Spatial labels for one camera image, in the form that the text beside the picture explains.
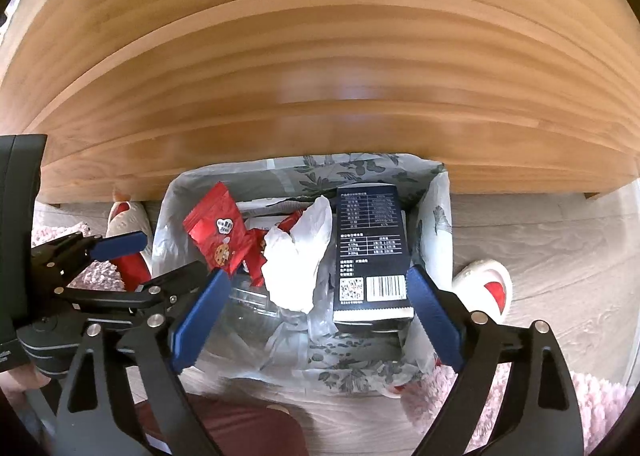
cookie illustration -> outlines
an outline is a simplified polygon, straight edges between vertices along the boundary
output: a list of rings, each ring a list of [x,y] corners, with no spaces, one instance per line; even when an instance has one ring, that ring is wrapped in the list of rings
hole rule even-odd
[[[214,261],[218,266],[225,266],[226,262],[229,260],[229,246],[224,243],[216,248],[216,254],[214,256]]]

blue gripper pad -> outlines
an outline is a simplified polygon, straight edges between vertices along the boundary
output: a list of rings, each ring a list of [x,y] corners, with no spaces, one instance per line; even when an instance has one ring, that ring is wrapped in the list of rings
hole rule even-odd
[[[230,292],[231,280],[226,272],[220,269],[212,271],[207,287],[170,338],[172,365],[176,373],[195,363]]]
[[[465,362],[462,357],[462,335],[453,324],[436,296],[443,293],[417,266],[406,273],[406,294],[418,315],[424,331],[440,357],[458,373]]]
[[[144,232],[114,235],[98,241],[91,249],[90,255],[94,261],[111,261],[111,259],[144,250],[146,241]]]

wooden table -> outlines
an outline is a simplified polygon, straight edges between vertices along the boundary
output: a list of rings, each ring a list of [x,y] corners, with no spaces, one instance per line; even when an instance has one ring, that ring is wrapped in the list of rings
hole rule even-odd
[[[626,0],[22,0],[0,82],[2,132],[49,134],[54,203],[311,153],[440,160],[459,193],[639,175]]]

red snack wrapper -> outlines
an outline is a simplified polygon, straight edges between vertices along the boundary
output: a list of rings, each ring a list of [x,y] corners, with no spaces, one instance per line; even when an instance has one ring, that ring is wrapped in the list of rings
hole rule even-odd
[[[285,217],[280,222],[280,224],[278,225],[278,228],[283,232],[289,233],[293,228],[293,225],[295,225],[298,222],[303,212],[304,212],[304,209],[300,209],[298,211],[295,211],[293,214],[289,214],[289,216]]]
[[[247,232],[251,248],[247,252],[247,255],[244,256],[244,261],[251,276],[251,286],[262,286],[264,284],[262,265],[266,263],[267,260],[262,254],[262,251],[264,250],[264,236],[267,235],[267,232],[268,230],[263,229],[251,229]]]
[[[182,222],[210,269],[229,275],[238,269],[252,242],[236,202],[222,182],[217,183]]]
[[[278,228],[283,232],[289,233],[303,212],[304,210],[298,210],[285,217],[278,225]],[[267,260],[262,253],[264,252],[264,236],[267,235],[267,232],[269,232],[269,230],[263,229],[251,229],[247,232],[247,236],[250,237],[251,246],[247,255],[244,257],[244,261],[251,276],[251,286],[262,286],[264,284],[262,265],[266,263]]]

pink fluffy rug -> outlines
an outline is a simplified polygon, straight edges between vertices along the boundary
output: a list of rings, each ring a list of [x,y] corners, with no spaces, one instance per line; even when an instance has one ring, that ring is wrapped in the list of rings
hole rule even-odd
[[[509,370],[510,364],[498,365],[491,391],[467,451],[487,443],[500,410]],[[450,367],[439,366],[431,375],[425,375],[419,382],[408,384],[404,388],[402,407],[418,431],[423,434],[428,431],[455,379],[456,373]],[[572,379],[582,417],[584,450],[588,454],[611,429],[634,389],[580,373],[572,373]]]
[[[85,237],[91,235],[89,226],[85,223],[78,223],[69,228],[35,227],[31,230],[31,248],[74,232],[82,232],[82,235]],[[84,288],[88,290],[124,291],[120,274],[117,268],[109,261],[93,262],[84,272],[72,280],[68,286],[70,288]]]

